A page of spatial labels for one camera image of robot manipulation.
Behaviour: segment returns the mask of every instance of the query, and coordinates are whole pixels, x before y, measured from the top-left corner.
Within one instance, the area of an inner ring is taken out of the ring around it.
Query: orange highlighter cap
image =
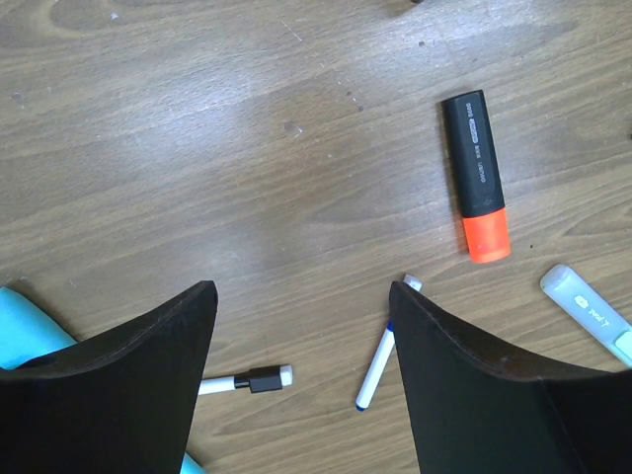
[[[501,210],[478,217],[463,217],[470,257],[475,264],[500,260],[512,252],[507,212]]]

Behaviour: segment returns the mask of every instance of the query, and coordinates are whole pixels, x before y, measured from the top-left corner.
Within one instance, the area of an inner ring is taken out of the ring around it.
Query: highlighter
[[[556,265],[542,278],[540,287],[606,349],[632,367],[632,326],[573,269]]]
[[[483,91],[443,102],[449,156],[470,258],[476,264],[512,252],[496,149]]]

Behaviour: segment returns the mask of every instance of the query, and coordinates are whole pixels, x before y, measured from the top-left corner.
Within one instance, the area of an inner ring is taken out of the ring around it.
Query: table surface
[[[85,339],[201,279],[213,474],[419,472],[397,357],[355,396],[390,282],[523,348],[621,364],[538,287],[556,263],[632,315],[626,0],[0,0],[0,283]],[[464,251],[438,103],[486,91],[513,253]]]

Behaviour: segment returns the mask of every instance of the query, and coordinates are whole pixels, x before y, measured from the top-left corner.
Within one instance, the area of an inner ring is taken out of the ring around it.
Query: scratch mark
[[[296,39],[297,39],[297,40],[302,41],[302,39],[300,38],[300,36],[299,36],[299,35],[297,35],[297,34],[294,32],[294,30],[293,30],[292,28],[290,28],[290,27],[287,25],[287,23],[286,23],[286,22],[284,22],[281,18],[278,18],[278,20],[279,20],[281,23],[283,23],[283,26],[284,26],[284,27],[286,27],[286,28],[289,30],[289,32],[290,32],[290,33],[292,33],[293,35],[295,35],[295,36],[296,36]]]

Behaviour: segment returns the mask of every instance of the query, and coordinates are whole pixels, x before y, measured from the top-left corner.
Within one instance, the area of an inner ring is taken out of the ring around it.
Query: marker
[[[291,365],[253,368],[232,377],[205,379],[199,385],[197,395],[228,392],[246,387],[250,388],[251,393],[272,392],[291,385],[293,380]]]
[[[443,102],[452,174],[470,258],[486,264],[512,252],[496,149],[483,91]]]
[[[422,282],[416,276],[405,275],[402,282],[408,284],[415,291],[422,290]],[[359,412],[363,412],[370,405],[379,379],[382,378],[382,373],[384,373],[384,369],[386,368],[386,362],[394,346],[395,337],[393,336],[393,323],[389,321],[382,335],[382,339],[379,342],[379,346],[377,346],[377,351],[375,351],[375,356],[373,357],[371,366],[368,368],[362,387],[359,389],[359,393],[355,399],[355,407]]]
[[[632,367],[632,326],[581,276],[556,265],[540,287],[553,301],[628,367]]]

